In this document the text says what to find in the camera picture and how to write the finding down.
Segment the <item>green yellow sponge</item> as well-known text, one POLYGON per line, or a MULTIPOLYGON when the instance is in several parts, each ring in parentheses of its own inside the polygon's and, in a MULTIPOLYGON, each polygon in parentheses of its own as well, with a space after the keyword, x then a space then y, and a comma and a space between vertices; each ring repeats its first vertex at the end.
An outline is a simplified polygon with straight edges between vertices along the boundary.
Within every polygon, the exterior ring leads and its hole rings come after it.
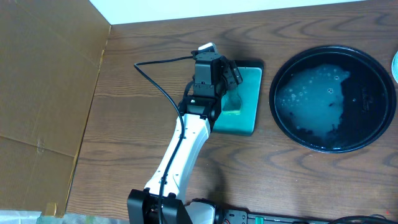
POLYGON ((242 108, 242 100, 238 90, 228 90, 221 100, 223 114, 240 114, 242 108))

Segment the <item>white plate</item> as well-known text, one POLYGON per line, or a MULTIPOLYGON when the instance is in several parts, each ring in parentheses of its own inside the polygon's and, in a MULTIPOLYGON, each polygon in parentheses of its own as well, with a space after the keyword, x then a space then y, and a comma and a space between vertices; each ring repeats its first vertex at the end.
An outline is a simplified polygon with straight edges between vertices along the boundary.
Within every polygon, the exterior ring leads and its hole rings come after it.
POLYGON ((398 83, 398 52, 394 55, 392 62, 391 62, 391 73, 396 81, 398 83))

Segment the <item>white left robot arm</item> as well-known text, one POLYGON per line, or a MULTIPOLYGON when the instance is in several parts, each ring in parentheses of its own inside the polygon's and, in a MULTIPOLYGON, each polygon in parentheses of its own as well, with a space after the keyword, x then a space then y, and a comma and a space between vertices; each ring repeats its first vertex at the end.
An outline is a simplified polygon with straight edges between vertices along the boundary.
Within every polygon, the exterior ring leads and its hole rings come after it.
POLYGON ((174 103, 177 124, 157 171, 144 190, 127 198, 130 223, 221 223, 222 212, 206 200, 186 206, 185 192, 198 153, 221 114, 221 99, 242 83, 233 60, 210 50, 196 50, 193 80, 180 103, 174 103))

